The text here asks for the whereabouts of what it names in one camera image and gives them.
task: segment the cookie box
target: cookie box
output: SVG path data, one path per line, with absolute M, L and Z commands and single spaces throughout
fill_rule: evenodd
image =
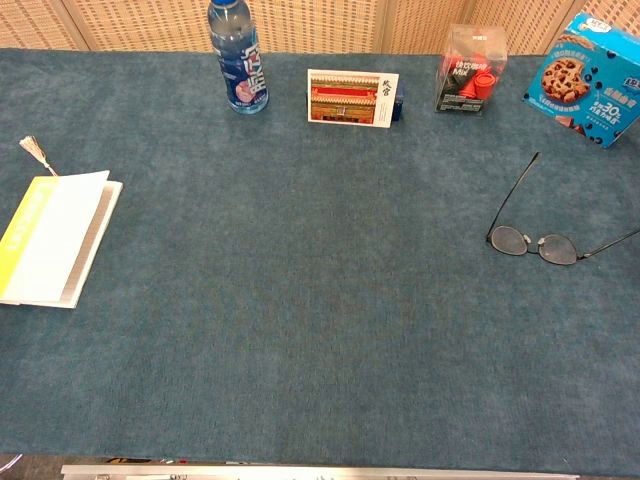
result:
M 482 112 L 506 63 L 504 28 L 451 25 L 436 74 L 436 111 Z
M 524 100 L 592 142 L 610 146 L 640 115 L 640 39 L 578 14 Z

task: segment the table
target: table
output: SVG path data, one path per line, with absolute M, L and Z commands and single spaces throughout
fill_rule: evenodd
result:
M 602 150 L 523 104 L 433 111 L 435 57 L 265 55 L 226 106 L 206 54 L 0 51 L 0 225 L 35 135 L 124 190 L 78 308 L 0 307 L 0 451 L 640 475 L 638 128 Z M 389 130 L 308 124 L 307 68 L 398 72 Z

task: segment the woven wall panel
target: woven wall panel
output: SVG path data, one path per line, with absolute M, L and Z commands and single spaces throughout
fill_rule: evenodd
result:
M 389 9 L 393 22 L 385 35 L 391 53 L 440 53 L 449 25 L 462 22 L 463 0 L 397 0 Z
M 0 47 L 78 50 L 50 0 L 0 0 Z
M 65 0 L 92 50 L 211 51 L 208 0 Z
M 587 0 L 584 11 L 609 25 L 640 36 L 640 0 Z
M 509 54 L 542 54 L 572 4 L 572 0 L 477 0 L 469 23 L 502 25 Z
M 249 0 L 262 50 L 378 51 L 382 0 Z

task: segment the water bottle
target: water bottle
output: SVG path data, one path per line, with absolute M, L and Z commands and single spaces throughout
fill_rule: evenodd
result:
M 231 108 L 259 112 L 267 106 L 269 93 L 248 5 L 244 0 L 211 0 L 207 17 Z

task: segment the bookmark tassel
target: bookmark tassel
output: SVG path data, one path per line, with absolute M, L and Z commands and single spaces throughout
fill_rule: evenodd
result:
M 49 170 L 49 173 L 51 173 L 51 175 L 53 175 L 54 177 L 58 176 L 58 174 L 53 171 L 53 168 L 51 168 L 51 165 L 47 163 L 47 155 L 44 153 L 44 150 L 42 150 L 40 145 L 38 145 L 36 137 L 32 137 L 30 135 L 28 137 L 24 137 L 22 140 L 20 140 L 20 146 L 31 155 L 33 155 L 35 159 L 38 160 L 42 165 L 44 165 L 44 168 Z

